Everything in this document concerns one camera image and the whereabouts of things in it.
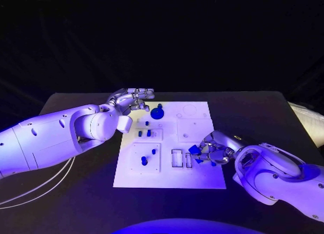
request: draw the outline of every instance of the blue object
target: blue object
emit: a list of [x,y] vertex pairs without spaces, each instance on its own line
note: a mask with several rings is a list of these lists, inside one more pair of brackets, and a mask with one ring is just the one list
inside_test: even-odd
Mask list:
[[197,164],[200,164],[203,162],[201,159],[194,159],[194,160],[195,160]]
[[201,152],[200,152],[200,149],[195,145],[191,146],[191,148],[188,149],[188,152],[191,155],[200,155]]
[[146,165],[146,157],[141,157],[141,160],[142,160],[142,165],[145,166]]
[[149,112],[151,118],[152,119],[161,119],[164,116],[164,111],[161,109],[161,104],[157,105],[157,108],[152,108]]

